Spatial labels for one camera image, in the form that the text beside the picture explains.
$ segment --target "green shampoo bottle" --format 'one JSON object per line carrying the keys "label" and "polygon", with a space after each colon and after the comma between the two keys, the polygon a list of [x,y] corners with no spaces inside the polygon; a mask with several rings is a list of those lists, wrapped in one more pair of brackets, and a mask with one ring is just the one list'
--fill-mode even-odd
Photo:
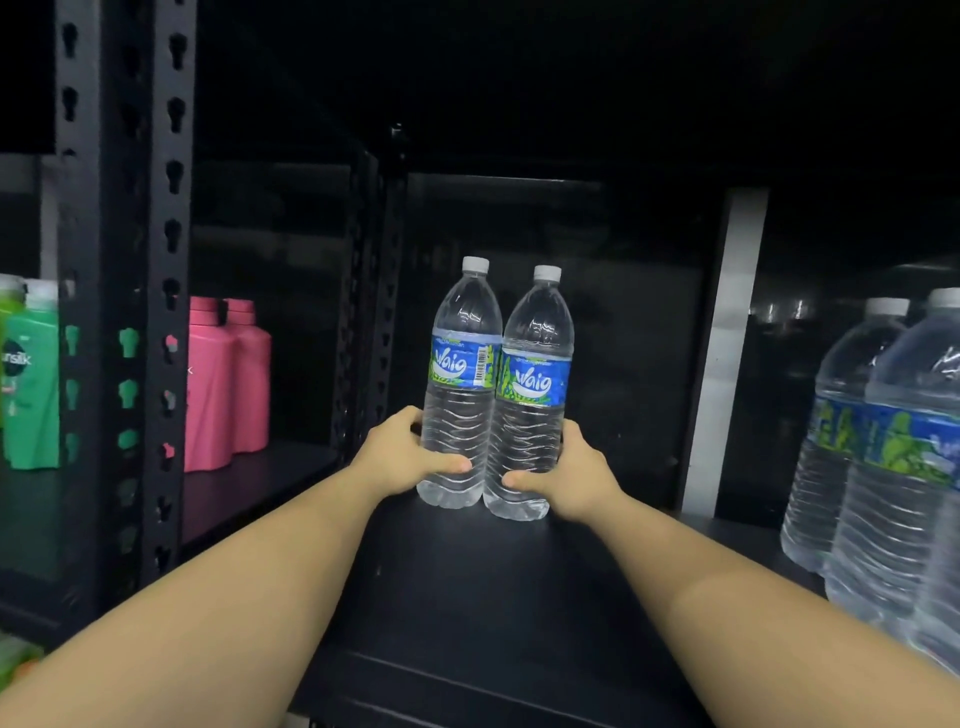
{"label": "green shampoo bottle", "polygon": [[[7,319],[23,310],[23,279],[0,273],[0,347],[7,340]],[[0,407],[0,428],[3,427],[3,407]]]}
{"label": "green shampoo bottle", "polygon": [[28,280],[3,343],[4,454],[14,470],[60,465],[60,320],[54,280]]}

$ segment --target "barcode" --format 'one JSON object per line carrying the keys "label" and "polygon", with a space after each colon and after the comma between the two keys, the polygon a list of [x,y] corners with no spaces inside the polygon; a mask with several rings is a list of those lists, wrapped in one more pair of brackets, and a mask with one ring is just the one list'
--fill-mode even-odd
{"label": "barcode", "polygon": [[474,386],[483,386],[487,378],[487,347],[480,347],[477,350],[477,370],[473,376]]}

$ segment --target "plastic water bottle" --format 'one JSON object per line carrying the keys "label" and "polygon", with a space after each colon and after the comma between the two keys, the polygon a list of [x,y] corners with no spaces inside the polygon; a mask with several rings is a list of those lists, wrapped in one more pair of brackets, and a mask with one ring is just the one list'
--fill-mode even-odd
{"label": "plastic water bottle", "polygon": [[866,444],[850,469],[826,578],[830,601],[900,640],[960,450],[960,288],[933,291],[927,308],[867,385]]}
{"label": "plastic water bottle", "polygon": [[483,500],[514,521],[543,518],[542,496],[505,488],[508,471],[546,473],[557,464],[566,383],[573,357],[573,320],[557,285],[560,268],[538,265],[534,287],[520,299],[504,331]]}
{"label": "plastic water bottle", "polygon": [[[960,421],[954,421],[960,428]],[[960,442],[954,433],[953,443]],[[954,478],[934,531],[909,643],[960,676],[960,483]]]}
{"label": "plastic water bottle", "polygon": [[503,318],[490,284],[490,262],[464,258],[464,276],[446,294],[433,322],[433,347],[423,404],[422,445],[455,452],[473,463],[468,473],[435,473],[417,486],[430,505],[464,508],[483,493],[493,411],[493,376]]}
{"label": "plastic water bottle", "polygon": [[906,331],[909,299],[868,299],[866,318],[824,357],[810,426],[800,448],[780,545],[808,571],[823,573],[856,455],[863,393],[876,358]]}

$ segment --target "pink bottle cap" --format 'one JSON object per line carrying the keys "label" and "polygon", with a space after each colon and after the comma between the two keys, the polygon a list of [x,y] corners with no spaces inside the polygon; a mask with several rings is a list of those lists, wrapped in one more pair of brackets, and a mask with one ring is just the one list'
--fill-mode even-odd
{"label": "pink bottle cap", "polygon": [[220,315],[213,311],[204,311],[203,309],[190,309],[190,326],[215,327],[220,325]]}
{"label": "pink bottle cap", "polygon": [[246,299],[227,299],[227,311],[253,313],[253,301]]}
{"label": "pink bottle cap", "polygon": [[191,296],[190,310],[191,311],[215,311],[217,310],[217,300],[211,299],[208,296]]}
{"label": "pink bottle cap", "polygon": [[244,299],[227,299],[227,323],[241,326],[256,324],[256,313],[253,311],[253,301]]}

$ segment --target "blue bottle label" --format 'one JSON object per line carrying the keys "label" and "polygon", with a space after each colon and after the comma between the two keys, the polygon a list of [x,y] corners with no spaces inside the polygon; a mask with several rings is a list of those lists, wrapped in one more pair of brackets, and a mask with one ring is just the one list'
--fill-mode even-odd
{"label": "blue bottle label", "polygon": [[492,389],[503,337],[434,329],[431,381],[460,389]]}
{"label": "blue bottle label", "polygon": [[814,445],[858,457],[863,443],[863,404],[839,397],[817,397],[806,439]]}
{"label": "blue bottle label", "polygon": [[559,407],[566,401],[570,359],[504,349],[496,393],[503,400]]}
{"label": "blue bottle label", "polygon": [[864,405],[863,461],[935,485],[957,485],[960,421],[929,412]]}

